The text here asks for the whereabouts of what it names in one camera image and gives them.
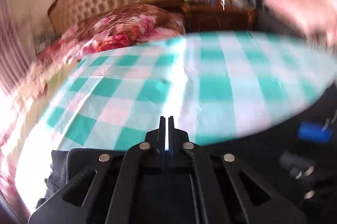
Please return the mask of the person's right hand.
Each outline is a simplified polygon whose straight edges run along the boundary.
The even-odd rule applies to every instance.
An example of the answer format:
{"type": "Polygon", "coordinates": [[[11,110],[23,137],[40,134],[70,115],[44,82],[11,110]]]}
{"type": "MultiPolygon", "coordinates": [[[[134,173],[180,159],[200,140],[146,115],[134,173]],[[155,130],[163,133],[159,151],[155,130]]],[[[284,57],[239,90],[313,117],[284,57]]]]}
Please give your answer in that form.
{"type": "Polygon", "coordinates": [[[262,0],[278,19],[311,39],[322,35],[328,47],[336,45],[336,0],[262,0]]]}

